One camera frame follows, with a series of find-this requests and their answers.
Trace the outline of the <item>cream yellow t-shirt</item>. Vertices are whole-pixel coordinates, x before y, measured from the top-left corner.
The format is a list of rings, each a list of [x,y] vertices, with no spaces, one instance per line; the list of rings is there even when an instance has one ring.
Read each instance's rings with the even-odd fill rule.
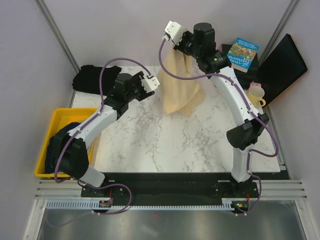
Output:
[[[178,50],[171,49],[164,61],[165,68],[173,75],[193,77],[192,58]],[[190,116],[203,102],[206,94],[196,80],[181,80],[160,69],[157,75],[160,82],[162,108],[165,114],[175,112]]]

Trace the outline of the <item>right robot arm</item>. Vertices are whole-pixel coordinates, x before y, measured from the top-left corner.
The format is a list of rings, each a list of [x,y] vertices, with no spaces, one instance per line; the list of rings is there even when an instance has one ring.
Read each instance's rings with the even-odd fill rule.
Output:
[[[229,184],[229,191],[240,197],[247,191],[245,181],[251,177],[248,153],[258,141],[269,117],[265,113],[260,114],[249,102],[227,54],[216,48],[215,30],[210,23],[197,23],[193,31],[188,31],[173,21],[165,27],[165,33],[174,43],[175,50],[196,60],[198,68],[212,80],[230,108],[236,126],[226,133],[233,147],[231,175],[235,179]]]

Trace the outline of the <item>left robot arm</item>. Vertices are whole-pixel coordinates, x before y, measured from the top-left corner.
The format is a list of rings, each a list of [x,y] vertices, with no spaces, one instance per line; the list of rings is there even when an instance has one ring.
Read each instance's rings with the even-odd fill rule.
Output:
[[[160,82],[157,77],[120,73],[113,88],[102,99],[101,106],[86,120],[67,132],[58,131],[52,137],[54,172],[62,172],[90,186],[99,197],[106,196],[110,185],[105,175],[89,163],[88,147],[100,133],[116,122],[133,100],[142,101],[155,93]]]

